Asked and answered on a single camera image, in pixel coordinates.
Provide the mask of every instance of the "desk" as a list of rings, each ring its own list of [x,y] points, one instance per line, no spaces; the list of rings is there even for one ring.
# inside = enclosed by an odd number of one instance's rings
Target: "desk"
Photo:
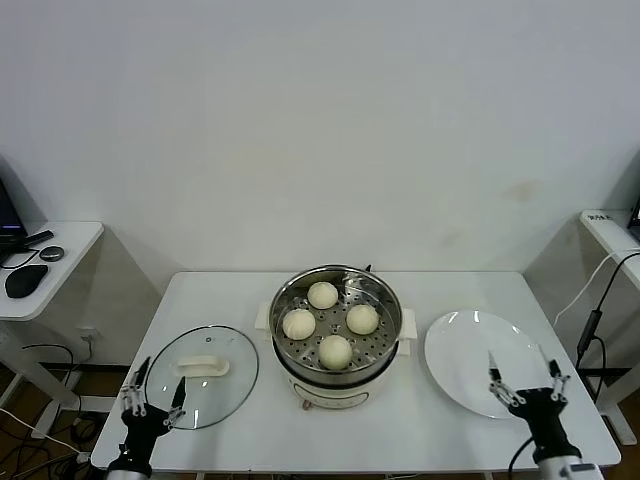
[[[612,253],[640,248],[638,241],[627,230],[630,217],[631,212],[628,210],[585,210],[580,215],[580,220],[602,248],[607,253]],[[620,263],[630,253],[633,252],[621,252],[611,258],[616,263]],[[630,258],[620,270],[627,275],[636,288],[640,289],[640,257]],[[603,385],[598,399],[600,413],[609,418],[611,426],[624,445],[636,445],[638,441],[618,404],[638,388],[640,388],[640,364],[619,378],[613,385],[609,387]]]
[[[26,378],[40,390],[49,395],[53,401],[36,424],[36,428],[47,431],[55,419],[58,405],[63,409],[76,409],[78,397],[70,388],[65,387],[53,375],[37,363],[28,350],[21,349],[21,343],[11,331],[10,322],[25,322],[37,317],[49,304],[53,296],[69,278],[91,246],[102,234],[102,224],[98,222],[46,222],[40,224],[27,224],[29,233],[37,233],[51,230],[54,237],[46,242],[35,245],[34,249],[42,249],[49,245],[60,245],[65,249],[65,256],[55,263],[43,262],[35,256],[29,264],[47,264],[49,272],[42,279],[38,288],[28,297],[9,298],[4,289],[4,282],[11,270],[0,270],[0,361],[16,373],[16,377],[5,393],[0,397],[0,406],[8,400],[13,390],[22,378]],[[9,259],[8,265],[20,263],[18,258]],[[76,373],[68,379],[67,385],[73,387],[79,375]],[[86,411],[108,411],[113,399],[107,403],[99,397],[83,398],[83,409]]]
[[[171,472],[489,472],[506,470],[529,437],[525,422],[492,420],[458,405],[425,366],[421,344],[431,323],[456,309],[477,308],[509,319],[539,342],[574,378],[562,421],[589,462],[620,461],[598,411],[531,290],[515,272],[378,273],[415,311],[418,340],[397,357],[380,391],[364,404],[339,411],[304,411],[276,363],[264,332],[254,329],[258,308],[291,277],[288,273],[179,273],[162,299],[132,370],[192,328],[223,324],[248,335],[260,357],[255,388],[245,403],[217,425],[173,430],[158,439],[151,458]],[[125,437],[114,405],[92,453],[106,468]],[[534,468],[532,448],[516,468]]]

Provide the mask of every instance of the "glass lid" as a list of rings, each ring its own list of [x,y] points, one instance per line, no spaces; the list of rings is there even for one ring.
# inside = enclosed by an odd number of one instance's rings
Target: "glass lid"
[[[240,408],[253,390],[258,368],[258,353],[243,333],[224,326],[196,328],[176,338],[153,361],[145,383],[147,402],[169,411],[185,377],[186,415],[175,428],[208,427]]]

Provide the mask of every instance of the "floor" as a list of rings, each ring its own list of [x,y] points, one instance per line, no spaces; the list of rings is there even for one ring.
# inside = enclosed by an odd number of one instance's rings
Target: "floor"
[[[62,373],[56,373],[59,377],[62,376]],[[9,384],[11,379],[13,378],[13,374],[0,367],[0,394],[4,391],[6,386]],[[84,395],[115,395],[120,385],[124,380],[124,374],[122,373],[85,373],[82,375],[80,382],[76,386],[75,390],[78,393]],[[18,418],[23,419],[27,422],[33,422],[35,418],[38,417],[40,410],[47,404],[46,396],[40,392],[33,385],[23,382],[18,391],[11,398],[9,403],[5,405],[5,408],[16,415]],[[622,410],[634,431],[640,435],[640,392],[629,397],[622,405]],[[62,412],[58,416],[58,420],[54,426],[55,430],[61,430],[60,433],[54,435],[55,438],[65,441],[67,443],[75,444],[70,436],[69,429],[65,429],[65,427],[70,426],[76,415],[74,412]],[[77,426],[78,431],[81,431],[86,427],[89,428],[89,421],[83,420],[84,423],[81,423]],[[37,447],[42,445],[40,441],[31,440],[28,442],[28,447],[25,447],[22,452],[22,460],[23,464],[19,470],[18,475],[12,474],[16,472],[16,466],[18,461],[18,451],[12,450],[15,447],[18,447],[21,444],[21,441],[9,436],[9,434],[23,438],[27,435],[27,428],[21,426],[20,424],[13,421],[8,416],[2,414],[0,412],[0,480],[8,480],[9,478],[15,478],[19,480],[34,479],[34,480],[48,480],[49,478],[57,479],[59,475],[56,475],[55,472],[51,472],[51,477],[49,477],[47,469],[41,469],[34,472],[28,472],[30,469],[41,465],[42,463],[48,460],[47,454],[44,451],[39,451],[33,447]],[[96,439],[85,443],[82,447],[83,450],[90,450],[90,448],[95,443]],[[53,442],[47,441],[44,446],[46,446],[47,450],[49,450],[51,458],[55,459],[59,456],[64,456],[69,453],[69,451],[61,445],[55,444]],[[640,472],[640,446],[636,445],[633,447],[620,447],[622,452],[622,462],[615,467],[611,467],[605,470],[604,476],[607,480],[635,480],[640,477],[638,472]],[[33,457],[29,459],[29,461],[24,462],[24,460],[28,459],[30,456]],[[86,478],[86,470],[80,471],[76,475],[76,479],[85,479]],[[332,476],[332,475],[296,475],[295,478],[290,480],[336,480],[337,478],[344,477],[341,476]],[[176,478],[179,480],[195,480],[195,475],[192,474],[183,474],[178,475]],[[207,480],[230,480],[230,475],[207,475]],[[384,479],[383,475],[354,475],[350,476],[353,480],[382,480]],[[450,475],[418,475],[415,477],[411,477],[416,480],[482,480],[484,477],[481,474],[450,474]],[[496,480],[506,480],[507,476],[505,473],[496,473],[494,474],[494,478]],[[518,473],[514,475],[514,479],[516,480],[529,480],[529,479],[537,479],[537,475],[529,473]],[[271,480],[271,475],[261,475],[261,474],[235,474],[233,475],[233,480]]]

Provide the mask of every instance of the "stainless steel pot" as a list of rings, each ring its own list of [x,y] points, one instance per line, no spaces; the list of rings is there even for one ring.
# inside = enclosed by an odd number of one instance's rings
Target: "stainless steel pot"
[[[307,300],[316,282],[329,282],[338,290],[338,303],[332,308],[318,310]],[[362,304],[371,305],[380,316],[378,328],[369,335],[353,333],[346,323],[349,309]],[[291,340],[282,330],[284,316],[296,308],[309,310],[316,319],[315,332],[305,340]],[[402,308],[391,287],[372,273],[325,265],[299,273],[278,290],[269,309],[269,327],[277,356],[290,371],[314,385],[345,388],[373,379],[391,363],[402,329]],[[318,353],[320,342],[336,334],[353,349],[351,363],[340,371],[324,368]]]

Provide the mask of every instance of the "white ceramic plate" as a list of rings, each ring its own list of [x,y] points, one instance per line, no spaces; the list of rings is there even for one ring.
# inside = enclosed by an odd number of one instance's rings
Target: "white ceramic plate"
[[[489,351],[502,381],[514,390],[550,385],[538,345],[519,328],[490,313],[448,313],[431,325],[424,342],[427,365],[451,398],[480,415],[511,418],[489,392]]]

